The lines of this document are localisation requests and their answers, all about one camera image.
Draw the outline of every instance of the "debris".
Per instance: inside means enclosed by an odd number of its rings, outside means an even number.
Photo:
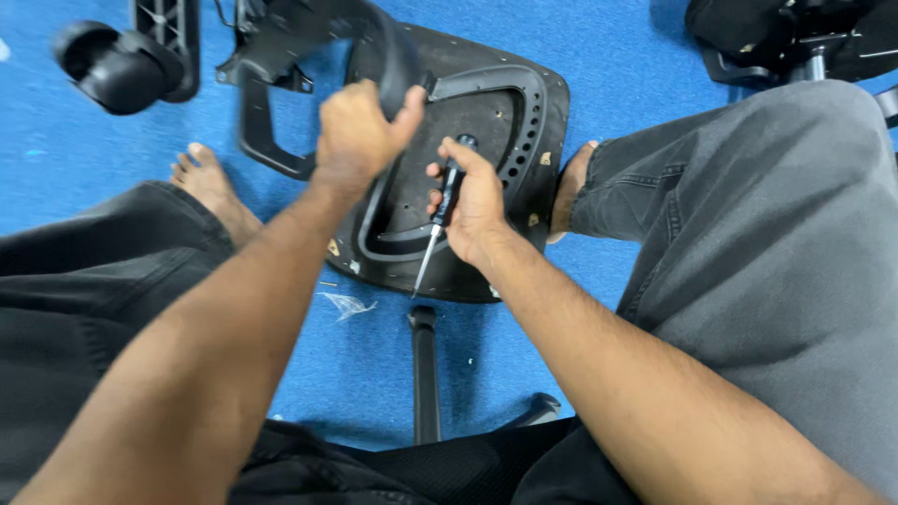
[[[9,50],[9,46],[6,45],[6,42],[3,42],[3,39],[0,39],[0,62],[8,60],[12,54],[13,52]]]
[[[371,304],[371,306],[366,307],[365,304],[362,303],[362,300],[359,300],[356,297],[346,297],[343,295],[336,295],[334,293],[320,293],[321,295],[326,296],[340,311],[340,317],[337,320],[337,323],[343,321],[344,319],[348,319],[349,317],[361,314],[363,312],[368,312],[377,306],[377,302]]]

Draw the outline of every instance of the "leg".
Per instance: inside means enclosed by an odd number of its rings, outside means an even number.
[[[569,228],[643,243],[618,313],[894,500],[891,147],[859,88],[778,88],[596,149]]]
[[[248,240],[249,210],[211,151],[192,152],[200,166],[182,160],[174,185],[145,182],[0,240],[0,502],[134,335]]]

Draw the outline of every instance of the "bare foot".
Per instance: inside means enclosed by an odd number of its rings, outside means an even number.
[[[184,153],[179,154],[178,163],[172,164],[174,174],[169,181],[215,214],[234,246],[242,248],[262,228],[261,221],[237,199],[212,149],[196,142],[187,148],[197,163]]]
[[[558,195],[555,197],[555,208],[552,210],[552,224],[549,228],[549,239],[546,244],[556,244],[559,240],[567,235],[570,229],[570,210],[577,199],[577,193],[580,188],[586,184],[586,168],[589,165],[589,158],[593,156],[593,151],[599,146],[595,140],[590,140],[580,151],[571,158],[568,168],[565,169],[564,175],[561,176]]]

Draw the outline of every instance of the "blue carpet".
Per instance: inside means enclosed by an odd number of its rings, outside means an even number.
[[[226,12],[231,12],[226,3]],[[66,83],[49,53],[52,35],[77,19],[125,29],[126,2],[0,2],[0,234],[62,219],[143,179],[165,179],[189,142],[213,147],[239,196],[263,220],[303,185],[241,155],[233,137],[235,90],[215,84],[214,65],[233,50],[231,32],[203,0],[203,87],[184,105],[160,103],[115,118]],[[734,102],[741,90],[711,83],[683,32],[686,0],[381,0],[396,19],[505,49],[565,76],[572,105],[565,159],[602,140]],[[304,68],[316,78],[313,99],[276,93],[278,140],[311,150],[316,104],[339,86],[345,48],[328,48]],[[883,91],[898,73],[864,83]],[[620,299],[638,247],[570,236],[548,256],[608,306]],[[329,439],[371,449],[412,441],[412,363],[408,297],[363,286],[325,270],[321,292],[377,302],[335,323],[338,309],[317,296],[269,414],[302,421]],[[543,391],[573,411],[539,354],[504,306],[436,303],[441,318],[439,368],[447,438],[493,430]]]

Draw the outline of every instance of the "black screwdriver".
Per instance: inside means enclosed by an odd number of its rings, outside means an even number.
[[[477,151],[477,138],[473,135],[463,133],[455,141]],[[430,222],[434,224],[434,227],[430,230],[430,245],[427,246],[427,252],[424,253],[424,261],[421,262],[421,270],[418,271],[418,280],[415,281],[415,292],[411,295],[412,298],[416,297],[418,290],[421,289],[421,280],[424,279],[424,272],[427,271],[427,264],[430,263],[430,255],[434,253],[436,240],[439,239],[444,228],[451,224],[452,214],[455,211],[455,204],[458,203],[465,175],[467,173],[458,165],[458,162],[451,157],[446,159],[443,169],[443,187],[440,188],[440,192],[443,193],[443,201],[437,206],[434,215],[430,217]]]

